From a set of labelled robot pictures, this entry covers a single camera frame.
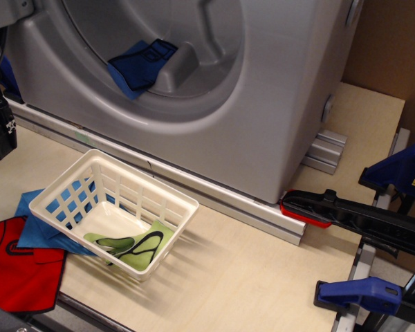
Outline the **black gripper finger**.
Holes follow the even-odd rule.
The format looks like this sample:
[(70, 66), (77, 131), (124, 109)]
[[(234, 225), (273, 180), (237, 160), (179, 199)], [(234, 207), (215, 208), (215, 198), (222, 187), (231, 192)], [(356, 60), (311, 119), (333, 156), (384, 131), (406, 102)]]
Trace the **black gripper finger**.
[(17, 148), (17, 124), (5, 99), (0, 99), (0, 160)]

